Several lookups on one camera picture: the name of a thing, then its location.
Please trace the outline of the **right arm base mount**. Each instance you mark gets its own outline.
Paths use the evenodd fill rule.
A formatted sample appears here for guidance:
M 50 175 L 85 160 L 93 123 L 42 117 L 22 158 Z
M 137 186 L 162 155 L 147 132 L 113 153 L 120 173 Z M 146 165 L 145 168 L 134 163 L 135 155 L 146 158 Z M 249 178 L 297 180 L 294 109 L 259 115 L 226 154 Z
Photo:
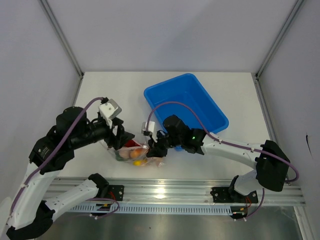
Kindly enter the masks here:
M 212 196 L 214 203 L 257 204 L 259 202 L 256 191 L 253 191 L 248 195 L 241 195 L 235 190 L 231 190 L 229 187 L 224 186 L 212 187 L 210 195 Z

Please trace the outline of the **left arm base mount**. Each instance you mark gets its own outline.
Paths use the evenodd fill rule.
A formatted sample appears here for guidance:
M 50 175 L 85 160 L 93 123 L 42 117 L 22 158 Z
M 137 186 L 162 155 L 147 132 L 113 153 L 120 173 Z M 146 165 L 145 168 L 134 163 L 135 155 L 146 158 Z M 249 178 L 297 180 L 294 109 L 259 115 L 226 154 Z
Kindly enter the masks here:
M 113 199 L 116 201 L 122 201 L 125 194 L 124 185 L 109 185 L 107 189 L 104 189 L 100 194 L 101 198 Z

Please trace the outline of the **beige egg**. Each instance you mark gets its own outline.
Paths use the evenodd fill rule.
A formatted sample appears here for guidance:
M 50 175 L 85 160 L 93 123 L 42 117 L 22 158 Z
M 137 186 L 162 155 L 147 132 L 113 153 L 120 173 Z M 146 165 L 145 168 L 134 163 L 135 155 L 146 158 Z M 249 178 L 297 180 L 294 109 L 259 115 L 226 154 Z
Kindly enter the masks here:
M 131 152 L 130 149 L 123 148 L 118 150 L 118 155 L 120 158 L 127 160 L 127 159 L 130 159 L 130 152 Z

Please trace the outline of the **yellow mango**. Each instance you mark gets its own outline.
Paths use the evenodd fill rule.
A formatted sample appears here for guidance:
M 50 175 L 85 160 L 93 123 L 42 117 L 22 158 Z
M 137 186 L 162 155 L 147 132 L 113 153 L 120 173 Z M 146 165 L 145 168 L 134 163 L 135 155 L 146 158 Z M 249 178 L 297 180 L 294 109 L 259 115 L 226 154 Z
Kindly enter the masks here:
M 140 160 L 135 160 L 135 161 L 133 162 L 133 165 L 134 165 L 134 166 L 141 166 L 141 165 L 142 165 L 142 162 L 141 162 Z

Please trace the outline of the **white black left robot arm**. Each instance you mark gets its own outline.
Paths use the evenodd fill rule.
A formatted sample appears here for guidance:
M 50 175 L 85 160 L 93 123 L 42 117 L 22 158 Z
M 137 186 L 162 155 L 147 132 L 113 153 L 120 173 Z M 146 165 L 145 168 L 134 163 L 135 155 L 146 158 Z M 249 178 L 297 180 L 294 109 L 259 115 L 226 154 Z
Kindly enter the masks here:
M 99 115 L 93 121 L 81 107 L 68 107 L 56 117 L 56 124 L 34 145 L 27 166 L 24 186 L 12 203 L 6 235 L 11 240 L 30 240 L 43 235 L 62 214 L 90 200 L 110 196 L 109 182 L 98 173 L 83 183 L 52 199 L 44 199 L 52 181 L 75 150 L 103 140 L 109 148 L 119 150 L 135 136 L 126 132 L 123 121 L 114 118 L 111 126 Z

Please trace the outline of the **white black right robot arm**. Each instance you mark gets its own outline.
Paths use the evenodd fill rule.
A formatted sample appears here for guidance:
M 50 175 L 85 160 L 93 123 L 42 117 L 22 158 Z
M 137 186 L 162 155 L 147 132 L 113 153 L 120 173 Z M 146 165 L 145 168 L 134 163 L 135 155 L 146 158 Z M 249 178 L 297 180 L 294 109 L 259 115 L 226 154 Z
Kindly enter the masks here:
M 257 190 L 283 190 L 290 161 L 274 141 L 261 145 L 228 142 L 205 129 L 189 128 L 176 115 L 167 117 L 163 125 L 165 132 L 155 131 L 154 122 L 143 123 L 141 132 L 150 138 L 147 157 L 163 158 L 168 149 L 181 147 L 189 154 L 219 156 L 250 167 L 250 172 L 235 176 L 230 183 L 228 196 L 234 202 Z

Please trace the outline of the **clear pink-dotted zip bag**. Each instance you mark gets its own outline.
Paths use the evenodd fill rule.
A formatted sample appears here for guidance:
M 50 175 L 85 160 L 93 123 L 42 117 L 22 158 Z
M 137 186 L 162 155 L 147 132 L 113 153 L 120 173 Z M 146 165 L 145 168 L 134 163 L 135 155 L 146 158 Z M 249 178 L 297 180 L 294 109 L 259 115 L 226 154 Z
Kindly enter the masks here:
M 121 141 L 124 142 L 122 148 L 115 150 L 107 145 L 105 140 L 100 140 L 99 143 L 105 148 L 110 156 L 117 162 L 130 164 L 136 167 L 145 167 L 155 165 L 163 167 L 164 159 L 161 157 L 147 157 L 150 150 L 146 142 L 137 141 L 131 133 L 124 133 L 121 136 Z

